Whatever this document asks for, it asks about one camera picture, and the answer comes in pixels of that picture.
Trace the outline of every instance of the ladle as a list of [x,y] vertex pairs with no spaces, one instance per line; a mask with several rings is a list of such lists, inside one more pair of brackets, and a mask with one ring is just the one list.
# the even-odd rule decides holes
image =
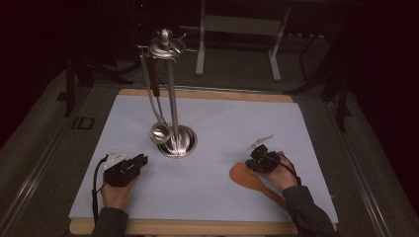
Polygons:
[[[145,87],[147,88],[147,93],[148,93],[148,97],[150,99],[150,104],[151,104],[151,108],[153,109],[154,115],[157,117],[157,123],[151,127],[150,129],[150,139],[152,142],[154,142],[155,144],[159,145],[159,144],[163,144],[166,141],[168,141],[170,139],[171,136],[171,131],[170,131],[170,127],[167,124],[167,122],[163,119],[162,115],[157,113],[156,108],[154,107],[154,101],[152,99],[151,96],[151,91],[150,91],[150,87],[151,87],[151,83],[150,83],[150,74],[148,73],[148,70],[150,69],[151,71],[151,76],[156,76],[155,73],[155,69],[154,69],[154,62],[152,62],[152,56],[151,56],[151,63],[147,63],[147,61],[145,60],[145,57],[148,53],[144,53],[143,49],[140,49],[141,51],[141,67],[142,67],[142,73],[144,74],[144,82],[145,82]],[[158,86],[154,86],[153,90],[158,90]]]

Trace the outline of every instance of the wooden spatula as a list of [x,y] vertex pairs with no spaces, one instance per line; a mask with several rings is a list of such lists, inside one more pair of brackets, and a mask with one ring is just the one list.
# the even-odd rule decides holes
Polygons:
[[247,168],[246,164],[237,163],[231,167],[230,179],[238,185],[263,193],[268,198],[281,205],[283,208],[287,208],[286,200],[266,187],[259,179],[257,174],[255,174],[251,169]]

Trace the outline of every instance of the forearm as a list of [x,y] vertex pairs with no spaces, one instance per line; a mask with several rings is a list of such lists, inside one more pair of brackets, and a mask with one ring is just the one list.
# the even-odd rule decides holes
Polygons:
[[287,209],[298,228],[298,236],[337,236],[329,216],[318,207],[305,186],[294,186],[283,191]]
[[128,215],[121,209],[102,208],[92,236],[117,237],[125,236]]

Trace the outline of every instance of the spoon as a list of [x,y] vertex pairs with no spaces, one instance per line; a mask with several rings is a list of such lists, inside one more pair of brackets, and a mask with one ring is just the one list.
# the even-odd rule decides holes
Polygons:
[[148,73],[148,70],[150,70],[150,72],[152,73],[151,76],[156,76],[156,72],[155,72],[154,64],[153,64],[154,62],[152,61],[152,55],[148,52],[144,52],[143,50],[141,50],[140,52],[141,52],[141,58],[140,58],[141,67],[142,67],[142,72],[144,74],[145,86],[147,88],[151,108],[153,109],[154,115],[157,117],[157,123],[151,127],[149,136],[150,136],[151,141],[154,144],[159,145],[159,144],[165,143],[166,141],[170,139],[171,130],[167,122],[163,119],[163,117],[159,113],[157,113],[157,110],[154,107],[154,102],[151,97],[151,92],[150,92],[151,83],[150,83],[150,74]]

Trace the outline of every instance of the table leg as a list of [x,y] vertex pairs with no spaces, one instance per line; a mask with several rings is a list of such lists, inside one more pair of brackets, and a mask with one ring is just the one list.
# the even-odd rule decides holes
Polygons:
[[206,21],[206,0],[202,0],[201,1],[200,48],[198,50],[197,69],[195,71],[195,74],[197,74],[197,76],[204,75],[204,63],[206,60],[206,45],[204,42],[204,37],[206,33],[205,21]]
[[278,28],[275,45],[272,49],[269,49],[268,51],[268,56],[269,56],[269,61],[271,63],[272,76],[274,77],[274,81],[281,81],[281,74],[280,74],[280,69],[278,67],[278,61],[277,61],[277,52],[278,52],[278,48],[280,47],[281,40],[283,39],[283,36],[284,36],[284,31],[286,29],[287,20],[289,18],[290,11],[291,11],[291,5],[287,6],[286,12],[284,13],[283,20],[280,23],[280,26]]

